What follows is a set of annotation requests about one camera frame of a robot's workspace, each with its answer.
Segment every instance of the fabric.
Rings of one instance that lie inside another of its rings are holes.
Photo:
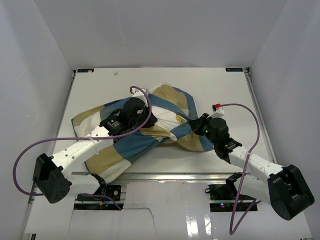
[[[148,95],[152,113],[157,123],[121,138],[112,146],[101,150],[86,161],[91,173],[100,175],[107,183],[112,182],[130,165],[160,143],[179,143],[189,151],[206,152],[213,145],[204,136],[192,132],[189,120],[198,118],[193,97],[168,84],[155,86]],[[76,136],[84,137],[116,109],[122,108],[129,99],[120,99],[95,107],[75,116],[71,122]]]

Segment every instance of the purple cable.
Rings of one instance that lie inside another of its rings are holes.
[[[17,166],[18,166],[18,163],[20,161],[20,159],[22,158],[22,156],[28,151],[30,150],[31,148],[33,148],[34,146],[37,146],[39,144],[43,144],[43,143],[46,143],[46,142],[52,142],[52,141],[66,141],[66,140],[107,140],[107,139],[118,139],[118,138],[123,138],[123,137],[126,137],[128,135],[131,135],[131,134],[134,134],[135,132],[139,131],[149,120],[149,118],[151,117],[151,113],[152,113],[152,104],[151,104],[151,101],[150,101],[150,98],[148,97],[147,93],[145,93],[144,90],[142,90],[140,87],[138,86],[131,86],[130,87],[130,92],[132,91],[132,89],[138,89],[139,91],[141,91],[143,93],[143,95],[145,96],[146,98],[146,101],[148,103],[148,106],[149,106],[149,114],[146,118],[146,120],[139,126],[137,127],[136,129],[130,131],[130,132],[127,132],[125,134],[121,134],[121,135],[117,135],[117,136],[99,136],[99,137],[54,137],[54,138],[48,138],[48,139],[44,139],[44,140],[40,140],[40,141],[37,141],[33,144],[31,144],[30,146],[26,147],[20,154],[19,156],[17,157],[17,159],[15,160],[14,164],[13,164],[13,169],[12,169],[12,177],[13,177],[13,182],[14,182],[14,185],[15,187],[23,194],[25,195],[28,195],[28,196],[43,196],[42,193],[33,193],[33,192],[27,192],[25,190],[23,190],[20,185],[18,184],[18,181],[17,181]],[[109,199],[110,201],[112,201],[115,206],[121,210],[121,208],[118,206],[118,204],[112,200],[110,197],[108,196],[104,196],[104,195],[91,195],[91,194],[86,194],[86,193],[82,193],[80,195],[83,195],[83,196],[86,196],[86,197],[99,197],[99,198],[106,198],[106,199]]]
[[[231,214],[231,220],[230,220],[230,228],[229,228],[229,234],[230,235],[233,235],[237,228],[239,227],[241,221],[245,218],[245,216],[247,215],[247,213],[250,211],[250,209],[260,203],[261,201],[257,201],[256,202],[256,199],[253,200],[253,202],[249,205],[249,207],[247,208],[247,210],[244,212],[244,214],[240,217],[239,221],[237,222],[237,224],[235,225],[234,229],[233,228],[233,225],[234,225],[234,219],[235,219],[235,214],[236,214],[236,209],[237,209],[237,206],[238,206],[238,202],[239,202],[239,198],[240,198],[240,191],[241,191],[241,188],[242,188],[242,184],[244,182],[244,179],[245,179],[245,175],[246,175],[246,171],[247,171],[247,167],[248,167],[248,162],[249,162],[249,158],[250,158],[250,153],[252,152],[252,150],[257,146],[258,142],[259,142],[259,139],[260,139],[260,128],[259,128],[259,122],[258,122],[258,119],[255,115],[255,113],[250,109],[248,108],[247,106],[243,105],[243,104],[240,104],[240,103],[227,103],[227,104],[221,104],[221,107],[226,107],[226,106],[239,106],[239,107],[243,107],[245,109],[247,109],[251,114],[252,116],[254,117],[254,120],[255,120],[255,124],[256,124],[256,127],[257,127],[257,137],[256,137],[256,140],[254,142],[254,144],[252,145],[252,147],[249,149],[248,151],[248,154],[246,155],[246,158],[245,158],[245,162],[244,162],[244,166],[243,166],[243,172],[242,172],[242,176],[241,176],[241,179],[240,179],[240,183],[239,183],[239,188],[238,188],[238,191],[236,193],[236,197],[235,197],[235,203],[234,203],[234,206],[233,206],[233,209],[232,209],[232,214]]]

